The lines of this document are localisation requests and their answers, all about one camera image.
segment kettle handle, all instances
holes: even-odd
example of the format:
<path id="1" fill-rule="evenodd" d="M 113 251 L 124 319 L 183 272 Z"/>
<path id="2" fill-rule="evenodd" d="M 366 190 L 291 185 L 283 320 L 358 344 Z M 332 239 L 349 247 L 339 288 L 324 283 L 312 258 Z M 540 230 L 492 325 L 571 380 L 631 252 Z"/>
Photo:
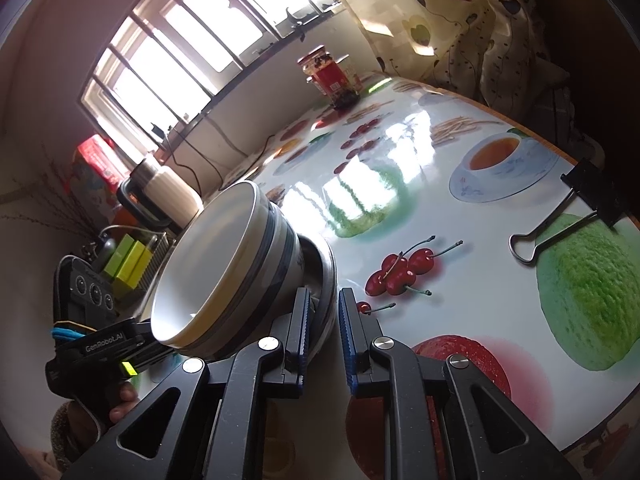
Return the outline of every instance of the kettle handle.
<path id="1" fill-rule="evenodd" d="M 138 202 L 134 202 L 131 198 L 132 196 L 135 197 Z M 158 206 L 153 204 L 130 178 L 122 181 L 116 191 L 116 197 L 124 209 L 129 211 L 136 220 L 148 229 L 152 231 L 172 229 L 172 220 L 160 211 Z M 157 218 L 153 218 L 147 211 L 142 210 L 139 203 Z"/>

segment electric kettle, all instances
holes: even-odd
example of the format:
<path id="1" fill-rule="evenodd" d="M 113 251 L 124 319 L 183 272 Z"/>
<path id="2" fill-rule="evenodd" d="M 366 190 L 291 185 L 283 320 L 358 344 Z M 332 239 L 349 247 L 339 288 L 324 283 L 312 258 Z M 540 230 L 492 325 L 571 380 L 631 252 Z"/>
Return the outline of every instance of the electric kettle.
<path id="1" fill-rule="evenodd" d="M 179 234 L 204 209 L 202 200 L 174 170 L 147 155 L 116 193 L 119 202 L 152 231 Z"/>

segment jar lid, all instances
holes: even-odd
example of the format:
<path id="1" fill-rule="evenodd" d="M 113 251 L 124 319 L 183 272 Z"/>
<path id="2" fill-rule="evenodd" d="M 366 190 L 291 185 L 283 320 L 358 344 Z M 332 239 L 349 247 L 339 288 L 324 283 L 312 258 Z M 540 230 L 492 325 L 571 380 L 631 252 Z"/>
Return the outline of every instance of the jar lid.
<path id="1" fill-rule="evenodd" d="M 320 52 L 326 52 L 326 49 L 324 48 L 324 45 L 319 45 L 319 46 L 315 47 L 315 49 L 313 49 L 311 52 L 306 54 L 306 56 L 301 57 L 298 60 L 298 64 L 299 65 L 305 64 L 307 61 L 309 61 L 310 59 L 315 57 Z"/>

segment glass jar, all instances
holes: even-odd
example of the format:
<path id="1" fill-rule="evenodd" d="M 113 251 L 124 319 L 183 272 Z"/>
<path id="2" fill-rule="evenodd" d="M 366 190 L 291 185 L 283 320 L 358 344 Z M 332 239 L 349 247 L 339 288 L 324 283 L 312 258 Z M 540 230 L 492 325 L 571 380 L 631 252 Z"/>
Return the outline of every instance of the glass jar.
<path id="1" fill-rule="evenodd" d="M 349 78 L 340 69 L 324 45 L 318 46 L 306 56 L 301 57 L 298 60 L 298 65 L 329 96 L 335 109 L 348 108 L 360 98 Z"/>

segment cherry stem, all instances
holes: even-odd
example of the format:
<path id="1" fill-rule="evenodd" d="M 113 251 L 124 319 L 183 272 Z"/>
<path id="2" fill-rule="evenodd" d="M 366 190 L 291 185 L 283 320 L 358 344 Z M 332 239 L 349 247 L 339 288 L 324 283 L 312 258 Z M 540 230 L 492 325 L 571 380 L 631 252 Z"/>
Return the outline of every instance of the cherry stem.
<path id="1" fill-rule="evenodd" d="M 396 263 L 398 263 L 400 261 L 400 259 L 402 258 L 402 256 L 404 256 L 405 254 L 407 254 L 411 249 L 413 249 L 414 247 L 417 247 L 418 245 L 422 245 L 425 244 L 427 242 L 431 242 L 433 239 L 435 238 L 435 236 L 431 236 L 429 238 L 427 238 L 426 240 L 423 240 L 421 242 L 418 242 L 415 245 L 412 245 L 411 247 L 409 247 L 405 252 L 400 251 L 400 253 L 398 254 L 398 256 L 396 256 L 396 260 L 394 261 L 394 264 L 389 268 L 389 270 L 385 273 L 384 276 L 382 276 L 382 279 L 386 279 L 386 277 L 389 275 L 389 273 L 394 270 L 394 267 L 396 266 Z"/>
<path id="2" fill-rule="evenodd" d="M 427 243 L 427 242 L 431 242 L 432 240 L 435 240 L 435 238 L 436 238 L 435 236 L 430 236 L 430 237 L 429 237 L 429 238 L 427 238 L 426 240 L 423 240 L 423 241 L 421 241 L 421 242 L 418 242 L 418 243 L 417 243 L 417 244 L 415 244 L 415 245 L 412 245 L 411 247 L 409 247 L 409 248 L 404 252 L 404 254 L 407 254 L 411 249 L 416 248 L 418 245 L 422 245 L 422 244 L 425 244 L 425 243 Z"/>
<path id="3" fill-rule="evenodd" d="M 410 287 L 409 285 L 405 285 L 404 288 L 406 290 L 410 290 L 412 292 L 417 292 L 418 294 L 424 294 L 425 296 L 430 296 L 431 295 L 431 291 L 430 290 L 418 290 L 417 288 Z"/>
<path id="4" fill-rule="evenodd" d="M 450 251 L 452 249 L 455 249 L 456 247 L 458 247 L 459 245 L 462 245 L 462 240 L 457 241 L 456 243 L 454 243 L 451 247 L 448 247 L 446 249 L 444 249 L 444 251 L 440 251 L 439 253 L 436 254 L 431 254 L 429 257 L 430 258 L 435 258 L 436 256 L 440 256 L 441 254 L 446 253 L 447 251 Z"/>
<path id="5" fill-rule="evenodd" d="M 365 314 L 371 314 L 372 312 L 377 312 L 379 310 L 385 310 L 386 308 L 391 308 L 393 306 L 396 306 L 396 303 L 389 303 L 388 305 L 380 306 L 378 308 L 374 308 L 372 310 L 369 310 L 368 312 L 365 312 Z"/>

